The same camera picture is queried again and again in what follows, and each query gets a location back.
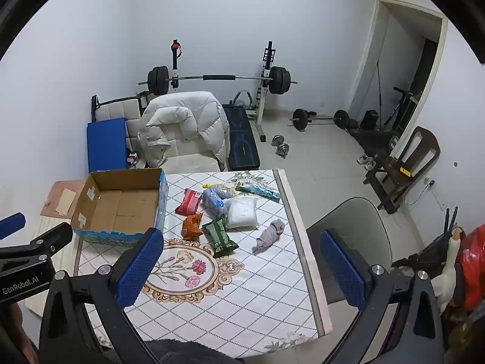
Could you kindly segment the white bag of cotton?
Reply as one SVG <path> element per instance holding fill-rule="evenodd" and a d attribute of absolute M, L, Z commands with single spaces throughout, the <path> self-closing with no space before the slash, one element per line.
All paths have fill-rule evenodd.
<path fill-rule="evenodd" d="M 251 196 L 241 196 L 226 199 L 226 227 L 244 228 L 258 225 L 256 215 L 257 199 Z"/>

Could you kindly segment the red plastic bag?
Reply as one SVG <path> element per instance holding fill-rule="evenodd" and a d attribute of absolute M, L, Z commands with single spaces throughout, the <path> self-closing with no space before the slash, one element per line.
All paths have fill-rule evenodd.
<path fill-rule="evenodd" d="M 484 298 L 485 274 L 485 225 L 475 228 L 461 241 L 458 262 L 464 276 L 464 301 L 462 307 L 471 311 Z"/>

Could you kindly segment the black weight bench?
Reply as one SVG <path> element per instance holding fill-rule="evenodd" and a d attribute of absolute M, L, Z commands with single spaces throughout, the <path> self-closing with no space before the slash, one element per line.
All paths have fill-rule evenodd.
<path fill-rule="evenodd" d="M 241 99 L 243 93 L 249 102 L 253 101 L 247 90 L 240 90 L 229 103 L 223 105 L 229 122 L 229 168 L 232 171 L 258 170 L 261 165 L 253 129 L 247 117 L 247 104 Z"/>

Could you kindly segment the beige paper piece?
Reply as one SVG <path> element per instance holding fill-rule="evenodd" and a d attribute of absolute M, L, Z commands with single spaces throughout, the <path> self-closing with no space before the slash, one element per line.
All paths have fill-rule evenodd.
<path fill-rule="evenodd" d="M 64 188 L 55 211 L 61 216 L 67 216 L 75 200 L 75 196 L 75 191 Z"/>

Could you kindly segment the white goose toy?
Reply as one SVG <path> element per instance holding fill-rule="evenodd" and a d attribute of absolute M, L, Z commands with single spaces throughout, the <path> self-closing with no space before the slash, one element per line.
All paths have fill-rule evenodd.
<path fill-rule="evenodd" d="M 436 297 L 439 313 L 442 314 L 453 298 L 456 287 L 455 262 L 460 250 L 460 234 L 463 229 L 456 226 L 452 229 L 448 241 L 447 260 L 440 275 L 432 279 L 432 288 Z"/>

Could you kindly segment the white puffer jacket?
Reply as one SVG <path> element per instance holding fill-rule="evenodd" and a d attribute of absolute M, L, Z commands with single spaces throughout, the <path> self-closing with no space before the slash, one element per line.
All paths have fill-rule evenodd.
<path fill-rule="evenodd" d="M 141 116 L 137 138 L 151 168 L 171 174 L 228 168 L 229 122 L 209 91 L 155 97 Z"/>

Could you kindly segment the white shoes pair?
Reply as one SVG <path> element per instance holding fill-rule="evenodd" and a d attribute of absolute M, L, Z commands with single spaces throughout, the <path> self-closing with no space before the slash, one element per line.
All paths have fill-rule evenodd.
<path fill-rule="evenodd" d="M 367 171 L 372 170 L 376 166 L 376 161 L 373 157 L 367 156 L 366 154 L 363 154 L 357 159 L 357 163 L 359 165 L 364 166 L 364 168 Z"/>

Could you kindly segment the pink cardboard sheet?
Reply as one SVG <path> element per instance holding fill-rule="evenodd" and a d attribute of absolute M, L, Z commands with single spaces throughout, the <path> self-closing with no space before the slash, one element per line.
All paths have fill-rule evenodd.
<path fill-rule="evenodd" d="M 85 180 L 55 182 L 44 202 L 41 216 L 70 219 L 73 216 Z"/>

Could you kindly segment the blue tissue pack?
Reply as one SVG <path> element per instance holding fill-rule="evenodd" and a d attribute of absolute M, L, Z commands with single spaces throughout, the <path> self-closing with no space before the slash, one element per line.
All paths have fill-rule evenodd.
<path fill-rule="evenodd" d="M 221 199 L 210 190 L 203 191 L 202 203 L 213 219 L 219 219 L 228 212 L 228 206 L 224 202 L 224 199 Z"/>

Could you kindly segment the green snack packet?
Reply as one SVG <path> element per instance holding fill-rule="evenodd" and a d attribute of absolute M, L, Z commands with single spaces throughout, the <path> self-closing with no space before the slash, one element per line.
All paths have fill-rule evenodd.
<path fill-rule="evenodd" d="M 229 255 L 238 249 L 238 244 L 230 239 L 227 234 L 226 217 L 224 215 L 208 224 L 204 224 L 201 230 L 210 236 L 210 244 L 214 252 L 214 258 Z"/>

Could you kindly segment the grey office chair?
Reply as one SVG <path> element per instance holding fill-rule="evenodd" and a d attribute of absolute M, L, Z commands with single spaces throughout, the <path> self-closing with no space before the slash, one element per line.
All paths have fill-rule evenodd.
<path fill-rule="evenodd" d="M 361 254 L 367 264 L 378 264 L 386 270 L 390 269 L 390 240 L 379 211 L 370 200 L 363 197 L 347 199 L 307 228 L 328 303 L 343 301 L 344 293 L 321 255 L 320 233 L 326 229 L 338 233 L 348 247 Z"/>

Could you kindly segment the orange snack packet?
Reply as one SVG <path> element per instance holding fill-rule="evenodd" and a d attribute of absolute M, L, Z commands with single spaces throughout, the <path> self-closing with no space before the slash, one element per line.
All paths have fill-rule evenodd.
<path fill-rule="evenodd" d="M 203 217 L 202 213 L 192 214 L 187 216 L 182 222 L 182 238 L 184 240 L 193 241 L 199 238 L 202 234 L 201 231 L 201 219 Z"/>

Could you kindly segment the dark wooden chair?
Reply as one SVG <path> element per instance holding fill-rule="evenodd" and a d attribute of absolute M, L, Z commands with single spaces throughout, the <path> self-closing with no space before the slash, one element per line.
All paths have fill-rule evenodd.
<path fill-rule="evenodd" d="M 378 155 L 363 184 L 371 186 L 380 204 L 378 210 L 394 214 L 403 195 L 437 162 L 441 148 L 435 135 L 416 126 L 398 158 Z"/>

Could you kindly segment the cardboard box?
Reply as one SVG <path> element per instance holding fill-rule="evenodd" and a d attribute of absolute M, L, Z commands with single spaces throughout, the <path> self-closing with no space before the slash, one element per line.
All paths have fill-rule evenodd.
<path fill-rule="evenodd" d="M 73 212 L 85 241 L 130 247 L 149 228 L 164 230 L 169 185 L 161 168 L 92 172 Z"/>

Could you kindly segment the barbell on rack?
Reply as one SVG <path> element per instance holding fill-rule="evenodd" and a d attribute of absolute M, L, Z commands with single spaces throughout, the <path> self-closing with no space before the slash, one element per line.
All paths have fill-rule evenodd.
<path fill-rule="evenodd" d="M 182 81 L 235 81 L 235 75 L 202 75 L 202 80 L 182 80 Z M 138 85 L 147 85 L 148 90 L 154 95 L 166 95 L 169 92 L 169 70 L 166 66 L 158 66 L 151 69 L 145 81 Z M 270 69 L 269 91 L 271 94 L 283 95 L 287 93 L 291 85 L 297 85 L 297 81 L 292 80 L 290 72 L 284 67 L 272 67 Z"/>

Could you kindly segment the floor barbell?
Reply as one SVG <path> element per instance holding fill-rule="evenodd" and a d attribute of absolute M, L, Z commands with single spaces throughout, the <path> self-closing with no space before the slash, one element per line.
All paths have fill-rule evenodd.
<path fill-rule="evenodd" d="M 299 132 L 305 131 L 308 125 L 315 122 L 332 122 L 340 129 L 345 129 L 349 125 L 350 116 L 344 110 L 337 110 L 333 116 L 329 117 L 306 109 L 295 109 L 289 121 Z"/>

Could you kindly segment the long blue packet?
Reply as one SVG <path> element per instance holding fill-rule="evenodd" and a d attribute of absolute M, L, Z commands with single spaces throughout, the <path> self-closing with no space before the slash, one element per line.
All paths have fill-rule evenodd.
<path fill-rule="evenodd" d="M 271 200 L 273 202 L 278 203 L 280 201 L 280 194 L 278 191 L 275 191 L 271 187 L 267 187 L 265 185 L 261 185 L 260 183 L 256 182 L 238 182 L 236 184 L 236 190 L 242 191 L 245 193 L 253 194 L 256 196 L 261 196 L 266 198 L 267 200 Z"/>

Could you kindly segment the purple grey cloth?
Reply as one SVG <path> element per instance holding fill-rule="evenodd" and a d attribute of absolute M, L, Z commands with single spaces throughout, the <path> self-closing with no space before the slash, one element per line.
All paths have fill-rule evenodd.
<path fill-rule="evenodd" d="M 270 225 L 256 239 L 255 246 L 253 247 L 253 252 L 258 253 L 266 251 L 271 246 L 273 246 L 279 240 L 279 237 L 283 234 L 284 228 L 285 223 L 281 219 L 275 219 L 271 221 Z"/>

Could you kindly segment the red snack packet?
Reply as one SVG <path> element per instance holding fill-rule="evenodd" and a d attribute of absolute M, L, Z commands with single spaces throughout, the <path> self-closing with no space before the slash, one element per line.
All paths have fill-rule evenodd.
<path fill-rule="evenodd" d="M 196 214 L 201 202 L 201 196 L 201 192 L 187 188 L 184 191 L 184 197 L 181 204 L 175 209 L 175 213 L 183 216 Z"/>

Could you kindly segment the blue folded mat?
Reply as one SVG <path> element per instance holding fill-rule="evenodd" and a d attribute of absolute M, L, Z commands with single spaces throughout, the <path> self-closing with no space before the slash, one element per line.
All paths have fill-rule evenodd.
<path fill-rule="evenodd" d="M 122 117 L 87 125 L 89 173 L 127 169 L 125 129 Z"/>

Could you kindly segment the chrome dumbbells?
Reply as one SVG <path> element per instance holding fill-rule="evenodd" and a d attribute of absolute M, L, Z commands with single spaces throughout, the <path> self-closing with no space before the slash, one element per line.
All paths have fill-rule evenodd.
<path fill-rule="evenodd" d="M 285 142 L 282 135 L 275 135 L 271 140 L 271 145 L 275 147 L 275 154 L 284 159 L 286 158 L 289 153 L 289 145 Z"/>

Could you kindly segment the beige padded chair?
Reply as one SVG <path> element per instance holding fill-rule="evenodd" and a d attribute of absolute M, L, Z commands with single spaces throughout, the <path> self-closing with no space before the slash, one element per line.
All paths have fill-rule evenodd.
<path fill-rule="evenodd" d="M 101 102 L 91 97 L 91 120 L 122 118 L 136 166 L 168 174 L 221 172 L 230 151 L 229 122 L 208 91 L 135 95 Z"/>

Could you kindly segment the floral tablecloth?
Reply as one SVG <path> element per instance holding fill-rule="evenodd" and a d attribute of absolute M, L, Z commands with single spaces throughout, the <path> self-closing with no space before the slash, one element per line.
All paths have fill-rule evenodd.
<path fill-rule="evenodd" d="M 201 191 L 203 184 L 230 183 L 235 174 L 167 176 L 164 250 L 134 304 L 124 309 L 142 338 L 197 341 L 232 357 L 250 357 L 332 331 L 316 259 L 285 172 L 257 170 L 254 176 L 278 191 L 280 201 L 258 198 L 258 225 L 230 229 L 238 249 L 219 258 L 214 258 L 209 235 L 182 238 L 183 218 L 175 209 L 187 188 Z M 256 239 L 275 219 L 285 223 L 283 234 L 266 251 L 253 252 Z M 74 271 L 89 275 L 103 270 L 126 249 L 80 238 Z"/>

